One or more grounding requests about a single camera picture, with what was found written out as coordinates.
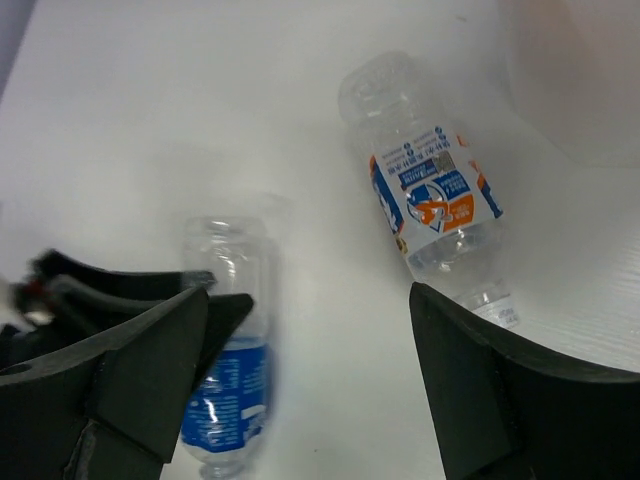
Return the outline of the black right gripper right finger tip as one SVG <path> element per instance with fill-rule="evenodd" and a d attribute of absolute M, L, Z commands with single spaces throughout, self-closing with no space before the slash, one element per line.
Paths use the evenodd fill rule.
<path fill-rule="evenodd" d="M 638 478 L 638 373 L 551 350 L 425 284 L 409 307 L 446 478 Z"/>

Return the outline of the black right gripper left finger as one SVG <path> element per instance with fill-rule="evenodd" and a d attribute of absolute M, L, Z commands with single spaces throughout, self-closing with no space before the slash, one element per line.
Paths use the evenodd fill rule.
<path fill-rule="evenodd" d="M 2 478 L 159 478 L 191 394 L 207 306 L 207 294 L 191 289 L 2 369 Z"/>

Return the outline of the clear bottle orange-blue label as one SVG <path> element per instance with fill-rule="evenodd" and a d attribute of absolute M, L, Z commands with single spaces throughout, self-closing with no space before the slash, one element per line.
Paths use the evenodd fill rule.
<path fill-rule="evenodd" d="M 344 78 L 338 107 L 413 279 L 515 327 L 504 211 L 424 69 L 404 52 L 380 54 Z"/>

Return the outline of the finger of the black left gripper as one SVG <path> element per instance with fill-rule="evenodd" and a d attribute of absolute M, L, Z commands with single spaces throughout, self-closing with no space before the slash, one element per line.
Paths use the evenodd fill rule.
<path fill-rule="evenodd" d="M 202 288 L 208 311 L 198 368 L 220 356 L 231 335 L 253 309 L 247 293 L 225 294 L 205 270 L 119 272 L 83 264 L 57 250 L 31 262 L 27 300 L 40 301 L 53 321 L 29 335 L 31 358 L 62 349 L 149 310 L 184 290 Z"/>

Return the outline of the white translucent plastic bin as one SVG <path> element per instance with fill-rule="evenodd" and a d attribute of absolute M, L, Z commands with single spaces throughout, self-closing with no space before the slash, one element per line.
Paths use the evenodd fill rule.
<path fill-rule="evenodd" d="M 500 1 L 518 114 L 572 160 L 639 165 L 639 4 Z"/>

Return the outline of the clear bottle blue label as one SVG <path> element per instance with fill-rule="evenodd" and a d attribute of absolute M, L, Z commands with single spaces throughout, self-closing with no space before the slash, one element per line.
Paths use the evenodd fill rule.
<path fill-rule="evenodd" d="M 237 479 L 261 440 L 271 393 L 274 252 L 264 223 L 249 217 L 196 217 L 187 221 L 184 282 L 213 275 L 212 296 L 249 294 L 254 305 L 226 342 L 191 396 L 181 427 L 185 450 L 203 479 Z"/>

